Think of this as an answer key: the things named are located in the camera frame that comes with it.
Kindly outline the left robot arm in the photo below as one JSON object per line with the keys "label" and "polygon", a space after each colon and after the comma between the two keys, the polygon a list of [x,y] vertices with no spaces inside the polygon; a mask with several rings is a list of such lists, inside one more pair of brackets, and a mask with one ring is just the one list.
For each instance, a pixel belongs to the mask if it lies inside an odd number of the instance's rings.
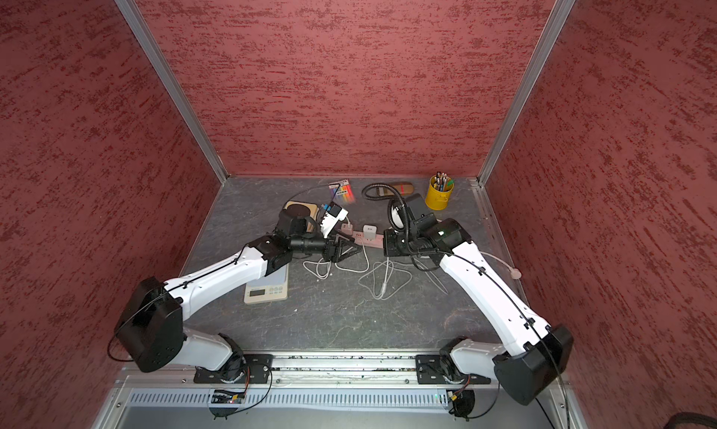
{"label": "left robot arm", "polygon": [[185,326],[194,313],[242,285],[273,275],[295,254],[320,254],[338,262],[360,251],[353,237],[337,230],[347,209],[332,202],[321,220],[291,205],[280,211],[274,230],[245,244],[235,255],[183,277],[142,281],[130,297],[114,337],[140,371],[169,365],[195,367],[224,383],[246,380],[243,350],[226,335],[209,335]]}

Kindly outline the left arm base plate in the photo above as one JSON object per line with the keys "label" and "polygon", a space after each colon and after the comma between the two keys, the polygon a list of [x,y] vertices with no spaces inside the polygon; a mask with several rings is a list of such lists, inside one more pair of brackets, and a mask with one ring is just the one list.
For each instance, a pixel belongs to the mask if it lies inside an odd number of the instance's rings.
{"label": "left arm base plate", "polygon": [[272,371],[272,354],[233,355],[219,370],[195,369],[194,383],[235,386],[239,384],[267,384]]}

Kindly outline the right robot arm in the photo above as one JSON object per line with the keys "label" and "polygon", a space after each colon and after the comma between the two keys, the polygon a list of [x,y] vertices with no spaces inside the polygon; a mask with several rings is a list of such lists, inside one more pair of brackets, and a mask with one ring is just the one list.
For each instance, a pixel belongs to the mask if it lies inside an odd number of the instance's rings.
{"label": "right robot arm", "polygon": [[386,254],[431,259],[470,297],[502,343],[500,350],[485,352],[463,339],[449,348],[450,367],[462,375],[494,377],[524,406],[551,383],[561,381],[573,335],[565,326],[551,326],[532,311],[500,279],[458,221],[437,218],[418,194],[389,199],[388,217]]}

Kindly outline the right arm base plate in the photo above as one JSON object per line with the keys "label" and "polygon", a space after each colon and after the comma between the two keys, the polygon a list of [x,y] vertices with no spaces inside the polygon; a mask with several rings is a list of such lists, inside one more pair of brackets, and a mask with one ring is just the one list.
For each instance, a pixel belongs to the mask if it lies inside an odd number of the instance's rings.
{"label": "right arm base plate", "polygon": [[444,384],[463,386],[465,384],[491,384],[493,379],[477,374],[461,372],[449,356],[440,354],[418,354],[416,378],[419,384]]}

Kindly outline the white square charger block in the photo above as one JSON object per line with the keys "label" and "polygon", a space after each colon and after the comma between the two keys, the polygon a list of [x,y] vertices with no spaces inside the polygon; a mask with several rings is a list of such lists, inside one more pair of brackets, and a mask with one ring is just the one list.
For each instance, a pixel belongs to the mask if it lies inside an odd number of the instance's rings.
{"label": "white square charger block", "polygon": [[363,236],[366,239],[372,240],[376,237],[376,234],[377,234],[376,226],[364,225],[362,230],[363,230]]}

